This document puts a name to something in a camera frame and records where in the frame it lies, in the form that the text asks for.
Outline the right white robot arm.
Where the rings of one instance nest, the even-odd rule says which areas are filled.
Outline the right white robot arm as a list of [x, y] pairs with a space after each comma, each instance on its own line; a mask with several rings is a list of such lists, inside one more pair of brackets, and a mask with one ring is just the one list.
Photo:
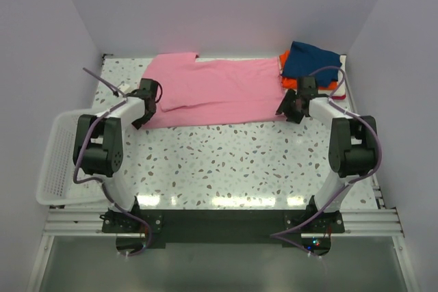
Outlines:
[[301, 77], [296, 91], [286, 92], [276, 113], [288, 122], [313, 118], [330, 129], [330, 172], [318, 193], [311, 197], [305, 215], [306, 227], [315, 233], [329, 224], [327, 213], [340, 210], [352, 186], [373, 175], [381, 161], [376, 121], [342, 109], [329, 96], [320, 94], [313, 77]]

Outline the pink t shirt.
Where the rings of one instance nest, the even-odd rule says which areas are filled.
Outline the pink t shirt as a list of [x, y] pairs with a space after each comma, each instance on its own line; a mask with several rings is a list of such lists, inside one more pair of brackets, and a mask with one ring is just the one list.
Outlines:
[[197, 60], [196, 53], [154, 57], [143, 76], [163, 95], [147, 129], [278, 120], [283, 99], [277, 58]]

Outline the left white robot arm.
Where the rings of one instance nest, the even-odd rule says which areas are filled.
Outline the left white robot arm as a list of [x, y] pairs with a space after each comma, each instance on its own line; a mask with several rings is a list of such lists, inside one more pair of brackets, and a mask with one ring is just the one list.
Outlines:
[[126, 187], [120, 169], [124, 159], [124, 138], [129, 127], [140, 129], [157, 111], [162, 97], [161, 84], [141, 79], [137, 89], [123, 95], [123, 100], [100, 114], [78, 118], [73, 148], [73, 182], [76, 185], [97, 182], [118, 211], [118, 225], [127, 232], [141, 226], [142, 216], [132, 208], [136, 197]]

